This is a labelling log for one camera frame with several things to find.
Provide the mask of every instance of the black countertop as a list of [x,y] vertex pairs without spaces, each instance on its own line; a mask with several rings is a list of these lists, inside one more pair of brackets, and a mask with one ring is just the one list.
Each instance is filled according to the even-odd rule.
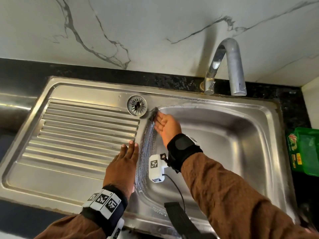
[[[125,71],[63,64],[42,63],[24,60],[0,59],[1,90],[31,90],[35,99],[42,92],[49,76],[63,76],[84,80],[102,81],[130,85],[151,86],[166,89],[201,92],[199,84],[203,78],[167,74]],[[284,129],[290,133],[296,127],[311,127],[301,89],[298,87],[246,82],[247,97],[276,100],[280,103]],[[230,95],[229,81],[216,80],[215,93]],[[27,112],[16,119],[15,126],[0,130],[0,159],[4,156],[26,118]],[[314,188],[319,178],[293,173],[297,204],[318,198]],[[0,230],[21,237],[33,238],[63,214],[19,205],[0,200]]]

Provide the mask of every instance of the white marble backsplash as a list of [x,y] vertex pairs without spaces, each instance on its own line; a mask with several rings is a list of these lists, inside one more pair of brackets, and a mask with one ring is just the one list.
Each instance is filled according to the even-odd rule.
[[319,76],[319,0],[0,0],[3,58],[204,76],[227,37],[246,81]]

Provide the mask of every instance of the hand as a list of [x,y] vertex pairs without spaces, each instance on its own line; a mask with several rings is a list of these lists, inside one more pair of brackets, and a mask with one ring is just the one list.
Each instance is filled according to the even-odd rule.
[[154,122],[154,128],[161,135],[166,148],[167,144],[173,139],[173,137],[181,133],[181,125],[170,114],[166,115],[162,112],[157,112]]
[[131,140],[128,149],[123,144],[120,153],[106,168],[103,186],[114,185],[129,199],[134,189],[137,161],[138,144]]

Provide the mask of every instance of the person's left arm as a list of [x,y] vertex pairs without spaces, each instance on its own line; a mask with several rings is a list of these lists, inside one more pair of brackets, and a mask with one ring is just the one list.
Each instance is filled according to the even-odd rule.
[[[128,148],[125,144],[122,145],[120,153],[110,162],[105,172],[103,188],[114,192],[117,197],[122,198],[122,202],[126,201],[126,205],[134,188],[137,160],[138,144],[130,141]],[[35,239],[106,238],[111,235],[110,232],[113,231],[113,227],[105,226],[105,221],[103,220],[105,218],[101,218],[90,208],[84,208],[78,215],[67,216],[53,222]]]

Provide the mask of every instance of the black wristband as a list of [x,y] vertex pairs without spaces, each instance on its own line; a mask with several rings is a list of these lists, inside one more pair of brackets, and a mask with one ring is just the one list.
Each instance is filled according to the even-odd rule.
[[181,171],[184,161],[195,153],[202,153],[202,149],[197,146],[185,134],[177,134],[167,144],[168,149],[168,165],[171,166],[176,172]]
[[[99,210],[95,210],[91,207],[83,207],[81,214],[87,219],[95,222],[99,227],[102,228],[106,237],[109,237],[112,235],[118,221],[122,217],[124,210],[127,207],[128,201],[125,195],[114,185],[106,185],[103,187],[103,189],[114,193],[121,200],[119,204],[116,204],[114,200],[112,201],[112,197],[110,197],[109,199],[107,199],[105,203],[103,203],[102,207],[106,207],[106,209],[110,213],[112,213],[111,216],[107,219],[105,216],[102,215],[102,213]],[[98,196],[94,197],[93,201],[95,202],[97,200]]]

